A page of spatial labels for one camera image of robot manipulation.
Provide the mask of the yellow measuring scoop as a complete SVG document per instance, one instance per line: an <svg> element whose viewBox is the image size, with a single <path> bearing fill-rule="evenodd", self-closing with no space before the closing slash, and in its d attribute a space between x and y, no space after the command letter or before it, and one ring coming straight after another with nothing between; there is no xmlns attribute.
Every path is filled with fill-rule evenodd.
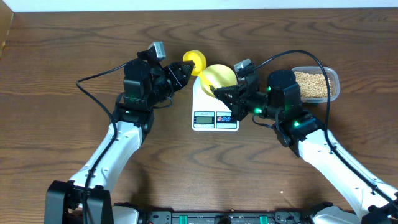
<svg viewBox="0 0 398 224"><path fill-rule="evenodd" d="M202 52L199 50L190 50L183 55L183 61L193 61L195 64L192 75L200 77L203 75L204 69L207 67L207 61Z"/></svg>

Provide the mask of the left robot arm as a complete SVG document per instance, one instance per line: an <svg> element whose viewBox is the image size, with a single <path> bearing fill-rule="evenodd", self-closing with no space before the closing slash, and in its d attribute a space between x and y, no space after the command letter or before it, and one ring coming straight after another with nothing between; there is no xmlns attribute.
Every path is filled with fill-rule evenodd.
<svg viewBox="0 0 398 224"><path fill-rule="evenodd" d="M151 47L120 67L124 92L106 114L106 136L88 162L69 181L53 181L45 198L45 223L145 223L128 205L112 205L114 189L127 161L142 146L154 122L154 110L189 81L196 67L183 59L162 67Z"/></svg>

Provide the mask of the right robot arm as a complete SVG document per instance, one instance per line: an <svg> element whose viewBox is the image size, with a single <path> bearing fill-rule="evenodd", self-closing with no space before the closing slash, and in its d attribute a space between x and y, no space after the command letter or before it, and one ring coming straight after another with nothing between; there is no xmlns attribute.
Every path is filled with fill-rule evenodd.
<svg viewBox="0 0 398 224"><path fill-rule="evenodd" d="M274 124L270 128L284 147L314 166L348 201L353 213L322 203L302 216L302 223L393 223L397 220L397 189L367 170L328 130L303 108L300 86L291 70L268 76L267 91L259 89L259 75L248 64L237 70L239 83L211 87L215 98L242 121L249 113Z"/></svg>

